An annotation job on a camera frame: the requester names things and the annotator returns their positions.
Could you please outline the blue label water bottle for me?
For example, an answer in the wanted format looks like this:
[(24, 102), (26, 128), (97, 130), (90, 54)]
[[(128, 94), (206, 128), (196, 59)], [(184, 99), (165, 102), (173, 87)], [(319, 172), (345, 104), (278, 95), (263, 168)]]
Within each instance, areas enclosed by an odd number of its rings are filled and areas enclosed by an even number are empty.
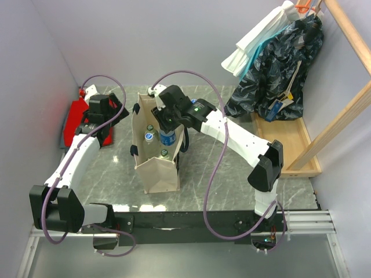
[(176, 133), (175, 131), (170, 131), (166, 133), (164, 130), (159, 130), (160, 141), (165, 147), (174, 147), (176, 145)]

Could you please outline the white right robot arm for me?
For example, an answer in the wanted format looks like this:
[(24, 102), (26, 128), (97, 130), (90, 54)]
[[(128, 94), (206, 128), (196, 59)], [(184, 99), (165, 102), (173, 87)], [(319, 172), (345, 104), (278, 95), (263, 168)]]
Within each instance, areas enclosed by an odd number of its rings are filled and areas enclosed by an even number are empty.
[(248, 183), (255, 189), (254, 224), (261, 231), (274, 224), (277, 185), (283, 167), (283, 145), (269, 142), (229, 120), (208, 101), (191, 100), (176, 85), (156, 85), (148, 90), (155, 99), (152, 114), (165, 132), (179, 126), (194, 129), (226, 143), (252, 167)]

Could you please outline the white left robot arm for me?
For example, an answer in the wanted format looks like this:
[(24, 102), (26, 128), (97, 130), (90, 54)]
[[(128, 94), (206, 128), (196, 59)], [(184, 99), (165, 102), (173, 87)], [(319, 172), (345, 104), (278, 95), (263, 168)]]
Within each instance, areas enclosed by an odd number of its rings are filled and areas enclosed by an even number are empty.
[(104, 233), (116, 225), (112, 207), (107, 204), (83, 205), (75, 189), (111, 129), (129, 115), (114, 93), (95, 94), (88, 102), (72, 144), (62, 162), (43, 185), (34, 185), (29, 193), (34, 226), (49, 231), (76, 233), (83, 226), (95, 224)]

